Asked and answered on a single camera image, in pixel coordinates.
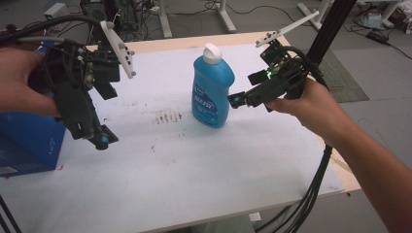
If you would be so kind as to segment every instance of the desk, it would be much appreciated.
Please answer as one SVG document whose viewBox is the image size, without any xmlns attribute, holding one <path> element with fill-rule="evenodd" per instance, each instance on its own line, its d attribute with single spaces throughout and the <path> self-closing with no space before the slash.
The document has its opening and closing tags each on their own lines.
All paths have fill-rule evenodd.
<svg viewBox="0 0 412 233">
<path fill-rule="evenodd" d="M 216 130 L 190 113 L 192 61 L 204 44 L 221 47 L 237 92 L 250 88 L 246 75 L 265 68 L 253 45 L 263 35 L 129 44 L 138 75 L 116 83 L 118 98 L 103 101 L 91 92 L 101 121 L 120 141 L 97 151 L 66 134 L 58 169 L 0 180 L 20 228 L 156 232 L 297 202 L 323 148 L 294 117 L 240 108 Z M 345 188 L 329 167 L 320 194 Z"/>
</svg>

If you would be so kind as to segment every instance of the white bottle cap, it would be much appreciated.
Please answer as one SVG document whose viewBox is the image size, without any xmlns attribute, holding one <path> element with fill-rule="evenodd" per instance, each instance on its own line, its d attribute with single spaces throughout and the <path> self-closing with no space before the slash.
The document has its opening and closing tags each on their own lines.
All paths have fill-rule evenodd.
<svg viewBox="0 0 412 233">
<path fill-rule="evenodd" d="M 208 43 L 203 51 L 203 60 L 208 64 L 218 64 L 222 59 L 222 52 L 215 45 Z"/>
</svg>

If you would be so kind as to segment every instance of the bottle label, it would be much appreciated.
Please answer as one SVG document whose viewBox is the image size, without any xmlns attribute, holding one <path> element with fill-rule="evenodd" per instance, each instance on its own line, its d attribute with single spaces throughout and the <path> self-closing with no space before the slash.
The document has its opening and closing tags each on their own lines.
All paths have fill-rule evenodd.
<svg viewBox="0 0 412 233">
<path fill-rule="evenodd" d="M 218 109 L 212 99 L 204 92 L 200 86 L 194 85 L 193 107 L 203 115 L 203 119 L 209 124 L 216 124 L 218 121 Z"/>
</svg>

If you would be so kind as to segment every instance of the white mounting plate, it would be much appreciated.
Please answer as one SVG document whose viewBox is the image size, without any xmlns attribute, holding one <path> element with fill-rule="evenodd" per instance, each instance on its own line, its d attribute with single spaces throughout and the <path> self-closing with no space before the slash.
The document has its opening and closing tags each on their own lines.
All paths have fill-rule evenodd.
<svg viewBox="0 0 412 233">
<path fill-rule="evenodd" d="M 129 50 L 126 44 L 121 40 L 121 38 L 113 30 L 115 25 L 112 22 L 101 21 L 100 25 L 102 26 L 104 34 L 106 34 L 107 39 L 109 40 L 110 45 L 115 51 L 121 66 L 123 67 L 126 75 L 131 79 L 136 75 L 136 72 L 133 71 L 133 50 Z"/>
<path fill-rule="evenodd" d="M 272 34 L 267 33 L 266 37 L 264 39 L 260 39 L 259 41 L 257 41 L 257 48 L 275 40 L 276 38 L 283 36 L 284 34 L 286 34 L 287 32 L 292 31 L 293 29 L 295 29 L 296 27 L 298 27 L 300 24 L 303 24 L 304 22 L 306 22 L 307 20 L 311 19 L 312 17 L 315 17 L 319 14 L 319 12 L 315 12 L 307 17 L 303 17 L 300 20 L 280 29 L 277 31 L 274 31 Z"/>
</svg>

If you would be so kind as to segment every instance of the floor mat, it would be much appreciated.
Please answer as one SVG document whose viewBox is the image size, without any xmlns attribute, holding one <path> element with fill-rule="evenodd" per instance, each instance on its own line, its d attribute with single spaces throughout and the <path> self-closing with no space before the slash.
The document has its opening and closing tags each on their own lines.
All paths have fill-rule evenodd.
<svg viewBox="0 0 412 233">
<path fill-rule="evenodd" d="M 320 65 L 325 82 L 338 103 L 366 101 L 369 97 L 363 92 L 352 75 L 343 67 L 333 51 L 328 50 Z"/>
</svg>

